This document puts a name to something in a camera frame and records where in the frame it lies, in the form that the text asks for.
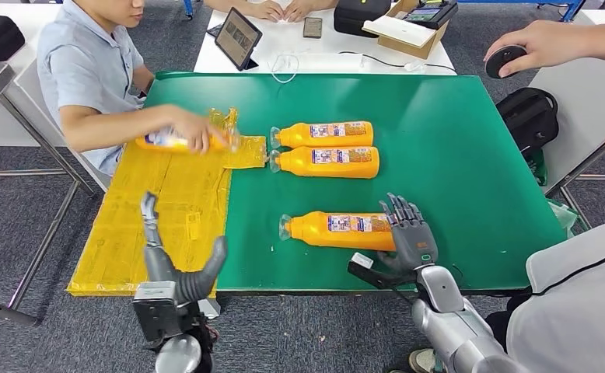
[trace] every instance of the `green table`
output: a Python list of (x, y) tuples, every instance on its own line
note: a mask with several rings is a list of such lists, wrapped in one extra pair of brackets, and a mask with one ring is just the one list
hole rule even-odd
[[(239, 111), (243, 134), (271, 126), (370, 120), (381, 166), (373, 180), (235, 171), (218, 291), (364, 291), (346, 268), (355, 250), (278, 238), (282, 214), (378, 211), (386, 192), (415, 202), (435, 233), (439, 264), (466, 291), (524, 288), (526, 258), (563, 239), (478, 77), (159, 74), (147, 105)], [(362, 251), (375, 258), (374, 252)]]

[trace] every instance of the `black mouse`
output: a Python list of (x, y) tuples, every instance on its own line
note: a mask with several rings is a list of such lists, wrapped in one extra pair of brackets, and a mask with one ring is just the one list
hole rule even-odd
[[(498, 49), (488, 60), (486, 60), (486, 74), (491, 78), (501, 79), (502, 77), (499, 76), (499, 70), (501, 70), (505, 64), (508, 64), (510, 61), (520, 58), (525, 54), (527, 54), (527, 49), (520, 45), (507, 45), (506, 47)], [(514, 76), (517, 73), (518, 72), (514, 72), (511, 75), (507, 75), (505, 78)]]

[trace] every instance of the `robotic arm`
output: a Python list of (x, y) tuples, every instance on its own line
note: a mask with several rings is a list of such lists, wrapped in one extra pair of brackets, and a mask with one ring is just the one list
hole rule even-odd
[(158, 353), (156, 373), (209, 373), (213, 371), (214, 331), (198, 301), (211, 293), (227, 257), (227, 242), (224, 236), (215, 239), (202, 270), (180, 271), (163, 248), (155, 206), (156, 196), (145, 193), (140, 208), (149, 281), (138, 286), (133, 308), (149, 348)]
[(401, 196), (388, 197), (392, 209), (383, 201), (380, 205), (392, 228), (396, 257), (378, 255), (397, 274), (372, 270), (368, 261), (355, 256), (348, 271), (377, 288), (416, 283), (420, 296), (412, 302), (412, 319), (449, 372), (528, 373), (495, 340), (490, 326), (460, 294), (452, 274), (435, 265), (437, 245), (417, 206)]

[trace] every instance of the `orange plastic bottle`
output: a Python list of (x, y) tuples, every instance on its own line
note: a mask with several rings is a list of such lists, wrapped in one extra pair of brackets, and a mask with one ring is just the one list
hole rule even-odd
[(300, 239), (312, 246), (394, 251), (390, 224), (382, 213), (310, 212), (291, 218), (282, 215), (280, 239)]
[(297, 123), (283, 130), (271, 128), (272, 148), (371, 146), (372, 144), (373, 127), (371, 122), (365, 120), (323, 124)]
[[(171, 128), (163, 128), (160, 131), (152, 132), (140, 138), (135, 139), (138, 146), (145, 149), (161, 150), (166, 152), (189, 152), (188, 140), (180, 137)], [(240, 134), (238, 131), (227, 131), (225, 133), (225, 142), (229, 145), (229, 150), (235, 152), (240, 146)], [(224, 145), (217, 138), (211, 136), (208, 139), (209, 150), (225, 150)]]
[(372, 179), (378, 174), (380, 159), (373, 146), (344, 148), (295, 148), (290, 152), (271, 151), (271, 171), (280, 169), (298, 176)]

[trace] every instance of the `yellow taped surface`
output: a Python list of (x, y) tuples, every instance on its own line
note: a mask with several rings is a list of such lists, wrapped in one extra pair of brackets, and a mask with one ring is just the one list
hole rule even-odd
[(133, 295), (147, 280), (140, 213), (147, 190), (159, 196), (160, 235), (174, 265), (201, 269), (213, 240), (225, 231), (232, 174), (223, 167), (226, 162), (225, 152), (173, 154), (127, 144), (67, 290), (72, 295)]
[(226, 169), (253, 169), (264, 167), (266, 154), (265, 136), (241, 136), (237, 152), (225, 152)]

